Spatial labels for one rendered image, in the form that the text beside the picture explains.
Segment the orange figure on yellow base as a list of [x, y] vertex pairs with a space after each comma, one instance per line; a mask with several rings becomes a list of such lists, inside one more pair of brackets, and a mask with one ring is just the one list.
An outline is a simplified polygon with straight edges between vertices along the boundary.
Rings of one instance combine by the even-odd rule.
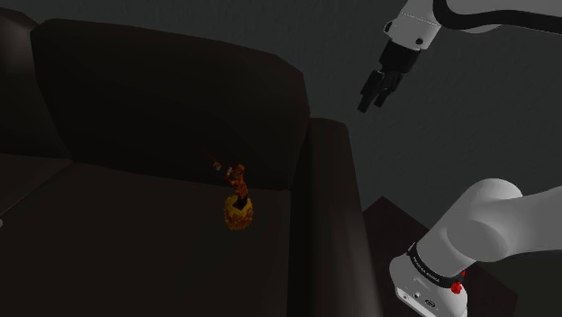
[[228, 167], [223, 178], [234, 191], [233, 195], [226, 198], [223, 207], [224, 221], [231, 231], [245, 230], [253, 220], [254, 210], [244, 178], [245, 172], [246, 168], [238, 164], [234, 168]]

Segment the dark brown sofa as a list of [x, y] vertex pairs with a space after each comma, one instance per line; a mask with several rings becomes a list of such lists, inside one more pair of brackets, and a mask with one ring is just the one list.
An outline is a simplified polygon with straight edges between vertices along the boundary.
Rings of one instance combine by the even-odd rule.
[[0, 7], [0, 317], [383, 317], [347, 126], [274, 54]]

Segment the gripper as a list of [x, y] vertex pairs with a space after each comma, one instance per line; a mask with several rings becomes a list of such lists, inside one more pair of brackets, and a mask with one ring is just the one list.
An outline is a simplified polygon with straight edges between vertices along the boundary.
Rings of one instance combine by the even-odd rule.
[[382, 107], [420, 55], [419, 50], [412, 50], [389, 40], [379, 58], [381, 71], [373, 70], [360, 91], [358, 110], [365, 113], [371, 105]]

